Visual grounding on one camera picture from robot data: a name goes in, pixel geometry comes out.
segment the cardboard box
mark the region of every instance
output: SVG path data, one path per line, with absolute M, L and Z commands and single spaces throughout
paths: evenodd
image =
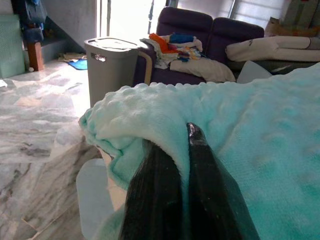
M 279 19 L 270 17 L 264 30 L 265 37 L 273 36 L 298 36 L 298 37 L 315 37 L 320 32 L 320 26 L 314 26 L 308 29 L 288 29 L 280 25 Z
M 308 29 L 319 0 L 285 0 L 280 24 L 287 29 Z

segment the blanket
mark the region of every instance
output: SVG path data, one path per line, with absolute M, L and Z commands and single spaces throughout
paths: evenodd
M 125 86 L 79 120 L 87 141 L 114 155 L 108 172 L 125 189 L 144 158 L 142 139 L 160 146 L 185 203 L 188 122 L 237 181 L 262 240 L 319 239 L 320 63 L 247 84 Z

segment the pile of clothes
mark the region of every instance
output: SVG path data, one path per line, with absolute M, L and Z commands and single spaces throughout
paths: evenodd
M 188 62 L 199 60 L 203 51 L 202 42 L 195 36 L 173 33 L 167 36 L 158 36 L 155 33 L 149 38 L 141 39 L 142 42 L 151 44 L 156 52 L 156 68 L 167 69 L 173 60 Z
M 195 36 L 181 33 L 158 36 L 152 33 L 149 38 L 141 39 L 141 41 L 154 47 L 155 68 L 169 68 L 171 71 L 204 78 L 207 82 L 236 81 L 235 76 L 226 65 L 207 57 L 201 57 L 202 42 Z

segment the gray laundry basket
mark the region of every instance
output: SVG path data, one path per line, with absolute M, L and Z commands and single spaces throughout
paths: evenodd
M 138 46 L 112 37 L 94 38 L 84 42 L 89 78 L 91 107 L 122 86 L 132 86 Z

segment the marble floor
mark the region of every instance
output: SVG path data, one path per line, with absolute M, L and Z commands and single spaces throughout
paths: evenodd
M 0 87 L 0 239 L 82 240 L 76 176 L 99 157 L 79 117 L 88 74 L 52 61 Z

